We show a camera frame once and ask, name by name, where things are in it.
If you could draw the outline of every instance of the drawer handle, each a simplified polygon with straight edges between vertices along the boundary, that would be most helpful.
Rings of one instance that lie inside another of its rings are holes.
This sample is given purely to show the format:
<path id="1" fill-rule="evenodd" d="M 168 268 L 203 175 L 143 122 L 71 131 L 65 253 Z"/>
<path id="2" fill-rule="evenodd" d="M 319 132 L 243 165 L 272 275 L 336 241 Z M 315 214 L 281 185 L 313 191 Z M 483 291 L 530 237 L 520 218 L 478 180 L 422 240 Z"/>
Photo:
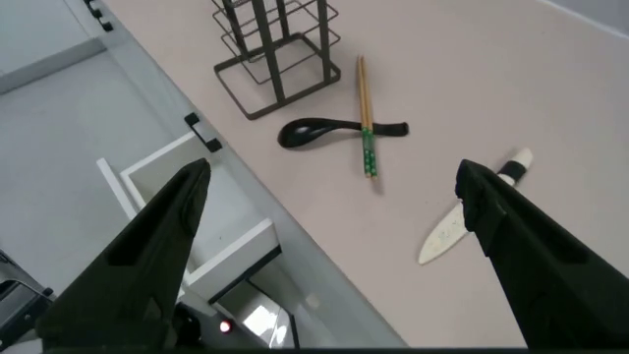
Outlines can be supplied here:
<path id="1" fill-rule="evenodd" d="M 192 129 L 193 132 L 195 132 L 195 135 L 197 136 L 197 138 L 201 140 L 201 142 L 205 145 L 205 147 L 209 150 L 209 152 L 214 153 L 223 148 L 223 144 L 221 144 L 220 141 L 218 141 L 218 139 L 214 138 L 210 140 L 209 142 L 206 142 L 203 139 L 203 137 L 199 134 L 199 131 L 195 129 L 195 124 L 197 124 L 200 121 L 199 116 L 197 116 L 196 113 L 190 113 L 189 115 L 184 117 L 184 120 L 186 121 L 186 124 L 188 124 L 190 129 Z"/>

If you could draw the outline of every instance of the drawer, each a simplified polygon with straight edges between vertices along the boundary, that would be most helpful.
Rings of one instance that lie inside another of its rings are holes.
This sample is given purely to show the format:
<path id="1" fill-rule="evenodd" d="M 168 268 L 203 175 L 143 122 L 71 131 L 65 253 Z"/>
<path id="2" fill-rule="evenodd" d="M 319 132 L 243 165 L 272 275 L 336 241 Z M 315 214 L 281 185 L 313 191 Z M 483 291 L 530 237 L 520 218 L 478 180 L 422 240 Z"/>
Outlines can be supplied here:
<path id="1" fill-rule="evenodd" d="M 210 153 L 190 132 L 123 170 L 119 178 L 111 169 L 107 172 L 106 161 L 101 159 L 98 165 L 121 207 L 133 218 L 136 212 L 130 209 L 145 207 L 181 167 L 199 158 L 209 161 L 211 177 L 180 298 L 192 292 L 195 302 L 206 302 L 279 246 L 273 222 L 244 192 L 230 164 L 222 160 L 221 150 Z"/>

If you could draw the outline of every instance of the chopsticks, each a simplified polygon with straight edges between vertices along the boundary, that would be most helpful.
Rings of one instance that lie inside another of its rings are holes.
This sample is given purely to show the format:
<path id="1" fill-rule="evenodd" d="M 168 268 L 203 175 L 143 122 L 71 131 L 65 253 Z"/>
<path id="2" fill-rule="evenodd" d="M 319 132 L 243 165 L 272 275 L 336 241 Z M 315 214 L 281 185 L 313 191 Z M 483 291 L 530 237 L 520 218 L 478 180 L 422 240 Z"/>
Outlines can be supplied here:
<path id="1" fill-rule="evenodd" d="M 365 177 L 377 179 L 375 151 L 373 150 L 372 95 L 367 80 L 365 57 L 358 57 L 358 83 L 361 102 L 361 127 L 363 128 L 363 164 Z"/>

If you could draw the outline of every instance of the knife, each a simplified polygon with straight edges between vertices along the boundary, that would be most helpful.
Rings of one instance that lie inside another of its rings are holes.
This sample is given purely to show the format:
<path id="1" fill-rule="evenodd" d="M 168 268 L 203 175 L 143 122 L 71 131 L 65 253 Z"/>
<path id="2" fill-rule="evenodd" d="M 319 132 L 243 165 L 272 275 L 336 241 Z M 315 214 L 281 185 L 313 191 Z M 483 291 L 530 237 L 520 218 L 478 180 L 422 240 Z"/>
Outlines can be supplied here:
<path id="1" fill-rule="evenodd" d="M 533 153 L 530 149 L 523 148 L 500 168 L 498 177 L 502 178 L 509 186 L 515 186 L 527 172 L 531 162 L 533 162 Z M 439 221 L 424 242 L 418 259 L 419 264 L 425 265 L 443 255 L 467 234 L 468 230 L 465 228 L 465 219 L 463 218 L 463 205 L 459 202 Z"/>

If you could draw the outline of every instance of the black wire utensil holder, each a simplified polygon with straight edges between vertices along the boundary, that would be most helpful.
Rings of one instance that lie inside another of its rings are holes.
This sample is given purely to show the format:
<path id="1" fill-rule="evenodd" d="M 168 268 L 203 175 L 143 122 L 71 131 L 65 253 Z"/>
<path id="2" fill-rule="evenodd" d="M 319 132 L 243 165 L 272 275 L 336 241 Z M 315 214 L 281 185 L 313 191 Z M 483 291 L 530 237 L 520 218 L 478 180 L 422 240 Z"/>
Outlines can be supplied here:
<path id="1" fill-rule="evenodd" d="M 224 31 L 224 34 L 221 35 L 221 40 L 234 54 L 233 58 L 214 66 L 214 72 L 238 108 L 249 120 L 255 120 L 341 79 L 340 69 L 330 60 L 330 47 L 340 40 L 340 36 L 328 26 L 328 22 L 338 16 L 338 11 L 328 5 L 327 0 L 308 0 L 304 3 L 299 0 L 275 0 L 274 6 L 269 7 L 268 10 L 264 0 L 212 0 L 212 2 L 218 8 L 212 17 Z M 316 4 L 315 12 L 308 8 L 312 4 Z M 252 18 L 239 22 L 237 10 L 244 6 L 251 6 L 254 15 Z M 315 25 L 303 31 L 291 32 L 288 22 L 289 16 L 300 11 L 305 11 L 310 18 L 314 19 Z M 228 26 L 224 26 L 221 19 L 225 19 Z M 276 23 L 279 23 L 281 26 L 281 36 L 279 39 L 273 40 L 270 26 Z M 318 30 L 320 46 L 316 46 L 308 38 L 308 34 L 314 33 L 316 30 Z M 250 49 L 247 44 L 247 38 L 257 33 L 259 33 L 261 46 Z M 276 50 L 298 40 L 301 40 L 309 47 L 312 53 L 280 70 L 275 54 Z M 313 57 L 320 59 L 322 79 L 308 88 L 303 88 L 296 93 L 286 96 L 282 74 L 289 70 L 297 70 L 296 68 L 300 64 Z M 268 69 L 267 75 L 263 77 L 255 75 L 248 66 L 248 64 L 256 63 L 261 59 L 266 60 Z M 225 79 L 221 76 L 222 71 L 236 65 L 242 65 L 256 85 L 261 86 L 272 82 L 275 101 L 254 112 L 248 112 L 235 92 L 230 89 Z"/>

